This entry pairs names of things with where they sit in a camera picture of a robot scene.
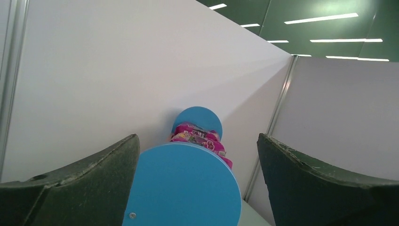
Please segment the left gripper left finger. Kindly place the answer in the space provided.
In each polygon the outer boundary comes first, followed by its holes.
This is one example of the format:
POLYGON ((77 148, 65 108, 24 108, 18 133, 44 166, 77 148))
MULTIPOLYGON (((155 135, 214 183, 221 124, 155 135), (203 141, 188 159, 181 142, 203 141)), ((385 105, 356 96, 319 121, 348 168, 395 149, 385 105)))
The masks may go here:
POLYGON ((62 168, 2 183, 1 225, 122 225, 139 154, 132 134, 62 168))

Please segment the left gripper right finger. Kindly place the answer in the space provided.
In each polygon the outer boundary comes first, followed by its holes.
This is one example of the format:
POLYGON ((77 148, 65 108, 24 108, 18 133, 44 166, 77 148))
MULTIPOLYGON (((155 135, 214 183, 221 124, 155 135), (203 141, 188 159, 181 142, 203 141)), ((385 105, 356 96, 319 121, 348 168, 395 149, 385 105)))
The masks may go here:
POLYGON ((398 225, 398 181, 333 166, 267 134, 257 149, 276 225, 398 225))

